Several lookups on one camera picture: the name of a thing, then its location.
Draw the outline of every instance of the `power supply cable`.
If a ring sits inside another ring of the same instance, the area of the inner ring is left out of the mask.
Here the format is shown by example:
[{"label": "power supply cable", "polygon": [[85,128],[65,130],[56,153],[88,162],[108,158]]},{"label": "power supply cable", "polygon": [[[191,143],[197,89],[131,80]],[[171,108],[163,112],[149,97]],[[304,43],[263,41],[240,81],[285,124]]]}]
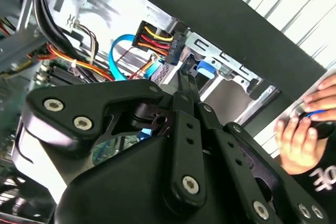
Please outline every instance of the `power supply cable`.
[{"label": "power supply cable", "polygon": [[152,37],[158,39],[158,40],[162,40],[162,41],[173,41],[173,37],[170,38],[165,38],[162,37],[160,35],[155,34],[154,32],[152,32],[147,26],[145,26],[145,30],[147,31],[147,33],[149,33]]}]

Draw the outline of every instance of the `screw hole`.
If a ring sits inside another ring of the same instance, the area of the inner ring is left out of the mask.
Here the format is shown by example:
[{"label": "screw hole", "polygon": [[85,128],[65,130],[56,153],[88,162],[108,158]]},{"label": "screw hole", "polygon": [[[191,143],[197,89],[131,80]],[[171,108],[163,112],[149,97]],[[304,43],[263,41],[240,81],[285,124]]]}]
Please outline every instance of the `screw hole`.
[{"label": "screw hole", "polygon": [[240,165],[240,166],[243,165],[243,163],[242,163],[239,159],[237,159],[237,158],[236,158],[236,163],[237,163],[238,165]]},{"label": "screw hole", "polygon": [[161,116],[158,119],[156,119],[156,123],[161,125],[164,124],[167,121],[167,118],[165,116]]},{"label": "screw hole", "polygon": [[191,138],[187,138],[187,142],[188,142],[189,144],[191,144],[191,145],[194,144],[194,140],[192,140]]}]

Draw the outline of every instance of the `red wire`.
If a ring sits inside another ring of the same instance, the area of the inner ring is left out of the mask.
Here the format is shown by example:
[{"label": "red wire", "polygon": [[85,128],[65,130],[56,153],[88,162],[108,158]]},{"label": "red wire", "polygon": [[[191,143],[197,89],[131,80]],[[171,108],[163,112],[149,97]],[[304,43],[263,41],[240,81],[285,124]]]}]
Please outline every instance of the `red wire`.
[{"label": "red wire", "polygon": [[154,41],[154,40],[151,40],[150,38],[146,37],[145,35],[141,35],[141,38],[143,38],[144,40],[146,40],[147,42],[153,44],[154,46],[156,47],[159,47],[159,48],[162,48],[162,49],[170,49],[170,46],[169,45],[162,45],[162,44],[159,44],[158,42]]},{"label": "red wire", "polygon": [[0,23],[0,30],[4,32],[6,36],[10,36],[11,34],[7,31],[7,29],[4,27],[2,23]]},{"label": "red wire", "polygon": [[8,220],[3,220],[3,219],[0,219],[0,221],[3,221],[4,223],[9,223],[9,224],[19,224],[17,222],[11,222],[11,221],[8,221]]}]

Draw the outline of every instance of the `black plastic part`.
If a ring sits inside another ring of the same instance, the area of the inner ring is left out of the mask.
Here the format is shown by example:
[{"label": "black plastic part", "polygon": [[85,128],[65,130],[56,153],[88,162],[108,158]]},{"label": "black plastic part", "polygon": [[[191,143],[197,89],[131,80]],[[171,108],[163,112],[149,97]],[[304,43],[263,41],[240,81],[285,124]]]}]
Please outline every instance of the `black plastic part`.
[{"label": "black plastic part", "polygon": [[222,164],[205,153],[206,204],[188,217],[170,211],[162,197],[169,143],[166,137],[151,137],[77,177],[63,193],[55,224],[238,223],[237,209],[223,197],[233,181]]},{"label": "black plastic part", "polygon": [[[140,26],[138,28],[138,31],[135,34],[135,38],[133,40],[132,47],[135,47],[135,48],[138,48],[142,51],[148,52],[148,50],[149,50],[148,47],[143,47],[143,46],[138,45],[139,42],[146,43],[146,44],[150,45],[150,43],[146,42],[144,39],[141,38],[141,35],[146,35],[149,39],[152,39],[152,37],[145,30],[145,26],[148,27],[153,33],[156,33],[157,27],[147,23],[146,21],[141,21]],[[169,37],[171,35],[169,33],[167,33],[166,31],[161,31],[160,36]]]},{"label": "black plastic part", "polygon": [[291,100],[297,100],[326,72],[242,0],[148,1],[269,81]]},{"label": "black plastic part", "polygon": [[59,66],[53,66],[51,68],[51,72],[50,72],[50,76],[49,76],[50,82],[55,81],[55,79],[53,77],[57,78],[58,80],[60,80],[64,83],[67,83],[68,85],[84,84],[85,83],[82,79],[74,76],[72,73],[60,68]]},{"label": "black plastic part", "polygon": [[[308,115],[308,113],[303,112],[299,115],[299,120],[302,120]],[[333,121],[329,122],[317,122],[312,121],[310,127],[317,130],[318,139],[325,139],[331,137],[331,135],[336,131],[336,124]]]},{"label": "black plastic part", "polygon": [[[172,158],[166,168],[166,186],[163,189],[165,203],[179,216],[188,216],[200,209],[206,199],[201,128],[199,121],[193,117],[193,100],[186,97],[182,91],[174,93],[174,124],[168,147]],[[190,194],[184,188],[182,180],[185,176],[197,181],[199,190],[196,194]]]},{"label": "black plastic part", "polygon": [[172,41],[172,45],[169,49],[169,53],[166,59],[166,63],[176,66],[180,60],[182,50],[184,48],[184,44],[186,41],[186,37],[179,33],[176,32],[174,34],[174,39]]},{"label": "black plastic part", "polygon": [[[85,99],[81,99],[79,95],[84,93]],[[111,111],[117,113],[125,110],[125,106],[130,107],[139,101],[155,103],[162,97],[161,89],[149,80],[118,81],[113,85],[106,82],[53,87],[48,88],[48,92],[41,88],[28,94],[22,120],[31,127],[30,134],[38,139],[67,155],[85,156],[102,135],[104,120],[113,115]],[[60,100],[64,109],[58,112],[46,110],[44,102],[47,99]],[[92,128],[86,131],[76,128],[73,122],[78,116],[89,118]],[[122,127],[120,129],[124,132],[129,130]]]},{"label": "black plastic part", "polygon": [[262,179],[271,190],[275,211],[285,224],[329,223],[324,210],[322,210],[322,214],[326,218],[323,220],[315,214],[307,219],[299,211],[299,204],[312,206],[317,202],[239,124],[228,123],[225,125],[224,131],[231,134],[237,140],[240,149],[253,160],[252,174],[255,178]]},{"label": "black plastic part", "polygon": [[250,85],[247,87],[247,93],[249,93],[250,98],[257,100],[260,95],[269,88],[271,84],[267,80],[262,80],[258,83],[257,79],[252,79]]},{"label": "black plastic part", "polygon": [[183,24],[181,21],[178,21],[176,25],[174,26],[172,33],[173,34],[174,33],[185,34],[187,31],[188,31],[188,27],[185,24]]},{"label": "black plastic part", "polygon": [[50,76],[49,77],[49,83],[54,85],[54,86],[68,86],[68,85],[71,85],[69,82],[61,80],[61,79],[59,79],[55,76]]}]

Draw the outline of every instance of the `black cable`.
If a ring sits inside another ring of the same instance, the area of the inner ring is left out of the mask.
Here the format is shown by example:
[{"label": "black cable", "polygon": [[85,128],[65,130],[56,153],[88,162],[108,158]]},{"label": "black cable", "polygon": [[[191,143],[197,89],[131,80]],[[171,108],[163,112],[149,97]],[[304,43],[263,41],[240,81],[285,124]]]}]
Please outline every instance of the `black cable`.
[{"label": "black cable", "polygon": [[[36,23],[42,34],[61,52],[64,52],[74,59],[80,59],[76,50],[68,40],[68,38],[58,29],[51,17],[47,0],[33,0],[33,9],[35,13]],[[86,82],[92,82],[81,67],[77,67]]]},{"label": "black cable", "polygon": [[42,10],[41,0],[33,0],[33,10],[35,13],[35,19],[42,34],[60,51],[65,52],[66,48],[59,42],[56,36],[50,31],[48,24],[45,20],[45,16]]},{"label": "black cable", "polygon": [[16,31],[16,27],[8,20],[8,18],[4,18],[3,20],[6,21],[6,23],[4,22],[4,24],[8,26],[10,30]]}]

